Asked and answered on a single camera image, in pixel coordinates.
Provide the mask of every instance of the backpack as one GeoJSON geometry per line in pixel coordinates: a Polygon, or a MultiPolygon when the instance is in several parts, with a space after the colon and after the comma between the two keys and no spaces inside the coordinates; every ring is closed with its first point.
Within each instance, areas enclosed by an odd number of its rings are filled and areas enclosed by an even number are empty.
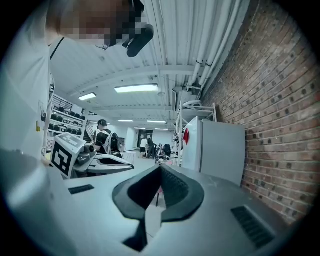
{"type": "Polygon", "coordinates": [[[163,146],[163,151],[165,153],[166,156],[170,156],[171,155],[171,147],[169,144],[165,144],[163,146]]]}
{"type": "Polygon", "coordinates": [[[109,134],[105,130],[102,130],[101,133],[108,135],[104,145],[102,145],[105,153],[108,155],[116,156],[118,158],[122,158],[120,153],[121,146],[120,146],[118,135],[115,132],[112,132],[111,134],[109,134]]]}

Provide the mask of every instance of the cable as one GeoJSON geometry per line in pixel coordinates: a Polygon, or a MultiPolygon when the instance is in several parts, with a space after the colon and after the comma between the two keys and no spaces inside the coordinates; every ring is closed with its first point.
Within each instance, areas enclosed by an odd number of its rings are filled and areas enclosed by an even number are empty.
{"type": "Polygon", "coordinates": [[[52,59],[52,57],[55,55],[56,50],[58,49],[59,45],[61,44],[61,42],[64,40],[65,38],[62,37],[62,39],[60,40],[60,42],[58,43],[58,45],[56,46],[56,48],[54,49],[53,53],[50,56],[50,60],[52,59]]]}

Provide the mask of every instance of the white shirt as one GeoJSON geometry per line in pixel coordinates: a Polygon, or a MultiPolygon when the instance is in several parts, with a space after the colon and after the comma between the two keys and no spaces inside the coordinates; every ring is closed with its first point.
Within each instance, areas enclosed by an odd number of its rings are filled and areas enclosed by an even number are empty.
{"type": "Polygon", "coordinates": [[[50,89],[47,11],[44,4],[26,20],[0,67],[0,148],[21,150],[38,160],[50,89]]]}
{"type": "Polygon", "coordinates": [[[140,147],[146,148],[146,144],[148,144],[148,140],[144,138],[143,140],[141,140],[140,147]]]}

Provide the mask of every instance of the doorway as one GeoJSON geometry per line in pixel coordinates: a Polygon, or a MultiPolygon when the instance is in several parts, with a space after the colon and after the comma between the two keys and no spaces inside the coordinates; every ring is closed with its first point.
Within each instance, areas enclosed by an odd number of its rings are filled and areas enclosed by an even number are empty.
{"type": "Polygon", "coordinates": [[[140,148],[143,139],[152,139],[153,133],[153,130],[139,130],[137,148],[140,148]]]}

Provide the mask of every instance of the person in white shirt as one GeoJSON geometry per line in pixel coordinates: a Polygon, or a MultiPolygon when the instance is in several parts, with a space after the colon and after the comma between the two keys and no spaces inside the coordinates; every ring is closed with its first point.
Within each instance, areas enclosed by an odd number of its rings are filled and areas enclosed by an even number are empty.
{"type": "Polygon", "coordinates": [[[148,140],[146,138],[141,140],[140,143],[140,158],[144,157],[144,154],[146,152],[146,145],[148,144],[148,140]]]}
{"type": "Polygon", "coordinates": [[[106,45],[129,23],[132,1],[50,0],[32,13],[0,66],[1,149],[49,164],[44,158],[51,116],[49,46],[62,37],[106,45]]]}

